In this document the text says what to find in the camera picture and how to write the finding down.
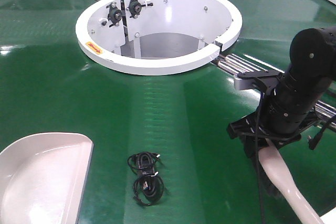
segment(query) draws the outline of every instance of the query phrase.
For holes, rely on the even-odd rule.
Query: circular opening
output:
[[[198,50],[198,39],[189,35],[174,33],[149,34],[140,37],[141,59],[168,59],[192,54]],[[121,46],[121,55],[134,58],[133,44],[126,37]]]
[[[76,34],[105,67],[163,75],[209,63],[236,41],[241,24],[227,0],[101,0],[79,17]]]

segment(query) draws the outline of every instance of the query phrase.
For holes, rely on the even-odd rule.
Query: green conveyor belt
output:
[[[284,69],[293,36],[336,22],[325,0],[230,0],[243,29],[228,51]],[[0,0],[0,149],[38,132],[78,132],[95,144],[79,224],[260,223],[255,171],[229,122],[258,97],[236,91],[212,64],[173,76],[104,68],[79,48],[75,23],[93,0]],[[325,98],[336,105],[335,99]],[[335,133],[312,152],[307,135],[281,153],[297,186],[321,215],[336,205]],[[132,199],[126,159],[158,152],[166,185],[160,203]],[[284,199],[265,196],[267,223],[300,223]]]

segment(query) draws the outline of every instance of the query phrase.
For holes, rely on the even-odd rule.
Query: sticker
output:
[[[100,55],[103,53],[103,50],[98,47],[96,44],[93,42],[86,42],[85,45],[87,45],[93,52],[95,52],[97,55]]]

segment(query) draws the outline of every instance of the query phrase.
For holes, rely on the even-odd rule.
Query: black clamp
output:
[[[276,70],[254,71],[254,72],[240,72],[237,77],[246,82],[246,89],[257,89],[265,94],[264,104],[261,111],[265,112],[271,92],[275,86],[283,79],[283,74]],[[229,123],[226,131],[231,139],[239,137],[244,145],[244,151],[247,157],[255,154],[254,139],[256,132],[256,118],[257,111],[247,115],[236,122]],[[315,111],[307,113],[306,118],[298,125],[297,129],[290,134],[277,134],[262,125],[259,126],[260,132],[258,134],[259,148],[267,147],[266,138],[270,139],[277,149],[280,149],[287,144],[296,142],[301,139],[301,132],[307,128],[319,123],[319,118]]]
[[[131,13],[130,18],[137,18],[143,7],[153,6],[153,3],[140,4],[138,0],[131,0],[128,6],[128,11]]]
[[[106,6],[106,8],[110,8],[109,14],[107,15],[107,19],[112,22],[112,26],[119,26],[119,22],[122,19],[122,12],[117,8],[116,3],[111,3],[110,5]],[[105,26],[107,24],[106,21],[102,22],[102,25]]]

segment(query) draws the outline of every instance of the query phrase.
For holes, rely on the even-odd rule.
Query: screw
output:
[[[140,5],[135,5],[133,9],[136,13],[139,13],[141,11],[141,6]]]
[[[121,15],[120,13],[116,13],[116,14],[114,15],[114,18],[115,18],[115,20],[121,20],[122,15]]]

